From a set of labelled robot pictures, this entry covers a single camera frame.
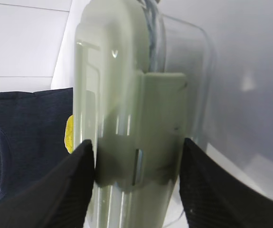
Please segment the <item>dark blue fabric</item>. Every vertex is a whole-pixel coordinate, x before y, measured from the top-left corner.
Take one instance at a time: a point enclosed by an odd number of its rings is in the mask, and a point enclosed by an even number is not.
[[[0,200],[7,194],[9,177],[12,169],[12,154],[9,141],[0,129]]]
[[[0,93],[0,129],[13,160],[8,193],[0,203],[38,182],[68,156],[64,135],[72,106],[72,88]]]

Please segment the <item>white wall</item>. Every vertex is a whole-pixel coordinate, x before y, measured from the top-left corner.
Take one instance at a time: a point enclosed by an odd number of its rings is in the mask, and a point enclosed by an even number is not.
[[[215,148],[219,153],[210,156],[224,161],[223,155],[273,199],[273,0],[161,0],[160,6],[203,28],[217,50],[199,145]]]
[[[0,91],[50,89],[71,0],[0,0]]]

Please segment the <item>yellow object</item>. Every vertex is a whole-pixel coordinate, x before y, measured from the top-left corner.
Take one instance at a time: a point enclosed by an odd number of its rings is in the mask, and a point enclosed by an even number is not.
[[[73,125],[74,125],[74,119],[72,115],[68,118],[66,122],[66,132],[65,132],[65,147],[69,153],[73,152]]]

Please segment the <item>white tile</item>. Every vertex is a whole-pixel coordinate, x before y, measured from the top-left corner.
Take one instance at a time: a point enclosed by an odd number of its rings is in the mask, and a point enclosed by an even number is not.
[[[0,5],[0,76],[53,76],[67,16]]]
[[[0,92],[49,90],[51,77],[0,77]]]
[[[70,11],[72,0],[0,0],[0,4]]]

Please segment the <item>metal slot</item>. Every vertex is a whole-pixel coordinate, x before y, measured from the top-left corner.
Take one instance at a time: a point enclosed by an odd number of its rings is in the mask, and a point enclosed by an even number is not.
[[[142,158],[143,158],[143,151],[141,149],[137,149],[135,153],[132,186],[138,184],[141,181]]]

